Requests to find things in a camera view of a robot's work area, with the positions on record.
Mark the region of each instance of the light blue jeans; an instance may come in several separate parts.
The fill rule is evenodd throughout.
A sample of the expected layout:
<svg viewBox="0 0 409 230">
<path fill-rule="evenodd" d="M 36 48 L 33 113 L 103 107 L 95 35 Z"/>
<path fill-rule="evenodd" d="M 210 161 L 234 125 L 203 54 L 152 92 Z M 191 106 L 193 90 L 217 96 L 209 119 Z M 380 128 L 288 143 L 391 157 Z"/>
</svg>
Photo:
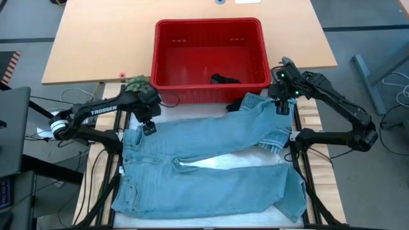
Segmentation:
<svg viewBox="0 0 409 230">
<path fill-rule="evenodd" d="M 143 219 L 185 219 L 261 212 L 271 205 L 296 222 L 306 209 L 304 181 L 288 164 L 235 169 L 181 165 L 244 150 L 269 136 L 284 143 L 292 116 L 271 100 L 222 118 L 157 124 L 145 136 L 126 130 L 125 174 L 112 209 Z"/>
</svg>

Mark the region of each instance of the red basket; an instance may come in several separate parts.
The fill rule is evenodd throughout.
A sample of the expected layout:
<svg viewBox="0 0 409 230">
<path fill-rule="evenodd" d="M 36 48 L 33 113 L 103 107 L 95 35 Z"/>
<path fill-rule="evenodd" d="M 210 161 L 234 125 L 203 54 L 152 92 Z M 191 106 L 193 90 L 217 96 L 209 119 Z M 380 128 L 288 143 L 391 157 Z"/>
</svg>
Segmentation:
<svg viewBox="0 0 409 230">
<path fill-rule="evenodd" d="M 210 84 L 215 73 L 241 84 Z M 270 81 L 258 19 L 157 23 L 151 84 L 165 103 L 230 103 L 247 92 L 260 93 Z"/>
</svg>

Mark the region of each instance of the wooden table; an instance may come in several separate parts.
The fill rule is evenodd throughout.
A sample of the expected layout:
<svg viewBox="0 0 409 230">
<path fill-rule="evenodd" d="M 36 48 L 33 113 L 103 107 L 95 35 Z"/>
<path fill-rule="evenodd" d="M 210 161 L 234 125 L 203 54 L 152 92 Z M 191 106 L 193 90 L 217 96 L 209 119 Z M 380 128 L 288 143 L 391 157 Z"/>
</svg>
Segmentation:
<svg viewBox="0 0 409 230">
<path fill-rule="evenodd" d="M 155 24 L 161 19 L 256 17 L 269 63 L 289 57 L 299 68 L 337 66 L 308 0 L 69 0 L 42 84 L 119 81 L 150 75 Z"/>
<path fill-rule="evenodd" d="M 398 3 L 401 9 L 405 12 L 406 16 L 409 18 L 409 0 L 399 0 Z"/>
<path fill-rule="evenodd" d="M 106 84 L 105 86 L 103 97 L 104 98 L 114 97 L 118 95 L 119 92 L 120 92 L 120 84 L 109 83 L 109 84 Z M 297 102 L 298 111 L 300 114 L 302 126 L 304 128 L 312 128 L 313 130 L 322 130 L 321 120 L 318 114 L 316 102 L 313 99 L 306 100 L 305 98 L 299 98 L 297 101 L 298 101 Z M 112 129 L 114 118 L 115 118 L 115 112 L 100 115 L 96 123 L 96 129 L 102 130 L 102 131 Z M 328 148 L 326 145 L 315 144 L 313 148 L 329 156 Z M 89 152 L 88 166 L 87 166 L 87 172 L 86 172 L 86 176 L 87 176 L 86 195 L 87 196 L 86 196 L 84 207 L 80 214 L 79 220 L 82 220 L 86 215 L 85 210 L 88 206 L 87 203 L 88 203 L 88 195 L 89 195 L 89 182 L 91 179 L 91 168 L 95 161 L 96 156 L 99 154 L 99 152 L 102 149 L 103 149 L 103 146 L 101 144 L 94 144 L 91 147 L 91 150 Z M 317 153 L 315 153 L 314 151 L 311 151 L 311 150 L 308 151 L 308 155 L 309 155 L 311 171 L 313 174 L 313 180 L 314 180 L 314 184 L 316 188 L 316 193 L 318 197 L 322 200 L 322 202 L 328 208 L 328 210 L 332 212 L 332 214 L 337 220 L 341 222 L 345 222 L 344 211 L 343 211 L 343 207 L 342 207 L 341 200 L 339 197 L 338 187 L 337 187 L 336 179 L 335 179 L 331 164 L 327 160 L 322 158 L 321 156 L 317 155 Z M 101 182 L 104 178 L 106 161 L 107 161 L 107 154 L 103 154 L 101 155 L 101 157 L 98 159 L 98 162 L 96 163 L 94 177 L 93 177 L 93 189 L 92 189 L 92 195 L 91 195 L 91 200 L 90 200 L 90 203 L 91 203 L 90 208 L 92 208 L 98 196 Z M 300 167 L 303 168 L 301 159 L 299 160 L 299 162 L 301 164 Z M 81 207 L 82 196 L 84 193 L 83 188 L 84 188 L 84 180 L 82 182 L 82 187 L 81 187 L 81 191 L 79 194 L 79 200 L 78 200 L 77 208 L 75 211 L 75 217 L 78 215 L 78 212 Z M 107 202 L 105 203 L 104 217 L 102 221 L 103 224 L 107 223 L 110 205 L 111 205 L 111 197 L 109 197 L 107 199 Z M 312 208 L 311 208 L 311 202 L 309 202 L 308 213 L 310 216 L 309 218 L 310 222 L 313 223 L 314 215 L 313 215 Z"/>
</svg>

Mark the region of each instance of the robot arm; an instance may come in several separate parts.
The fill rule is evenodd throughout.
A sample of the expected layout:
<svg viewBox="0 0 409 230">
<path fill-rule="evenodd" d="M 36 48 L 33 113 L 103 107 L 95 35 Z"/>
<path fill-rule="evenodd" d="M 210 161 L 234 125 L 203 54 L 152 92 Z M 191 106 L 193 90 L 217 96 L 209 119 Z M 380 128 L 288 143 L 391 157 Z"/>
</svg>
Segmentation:
<svg viewBox="0 0 409 230">
<path fill-rule="evenodd" d="M 295 137 L 300 151 L 307 151 L 312 144 L 346 145 L 353 150 L 368 151 L 378 138 L 371 116 L 360 106 L 345 99 L 333 89 L 331 82 L 320 73 L 301 74 L 292 60 L 284 57 L 283 66 L 278 69 L 278 84 L 268 90 L 276 100 L 277 113 L 289 114 L 288 99 L 305 96 L 321 100 L 352 124 L 349 132 L 315 132 L 304 128 Z"/>
<path fill-rule="evenodd" d="M 146 83 L 138 92 L 122 91 L 114 98 L 75 104 L 55 115 L 49 121 L 50 129 L 57 140 L 82 139 L 101 142 L 108 154 L 120 154 L 122 143 L 113 130 L 102 132 L 84 126 L 82 122 L 88 117 L 107 112 L 128 111 L 133 112 L 137 120 L 143 123 L 144 134 L 150 135 L 156 132 L 151 118 L 160 115 L 160 102 L 156 89 Z"/>
</svg>

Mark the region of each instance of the green plush toy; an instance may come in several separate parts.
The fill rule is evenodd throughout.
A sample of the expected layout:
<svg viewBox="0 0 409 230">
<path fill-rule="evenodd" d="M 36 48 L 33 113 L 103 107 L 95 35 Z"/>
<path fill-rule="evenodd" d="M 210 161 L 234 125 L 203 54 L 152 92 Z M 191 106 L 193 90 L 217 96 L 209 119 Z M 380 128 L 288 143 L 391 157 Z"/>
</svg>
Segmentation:
<svg viewBox="0 0 409 230">
<path fill-rule="evenodd" d="M 149 84 L 150 77 L 145 75 L 139 75 L 136 77 L 132 77 L 131 79 L 127 80 L 126 87 L 127 91 L 141 91 L 143 90 L 147 84 Z"/>
</svg>

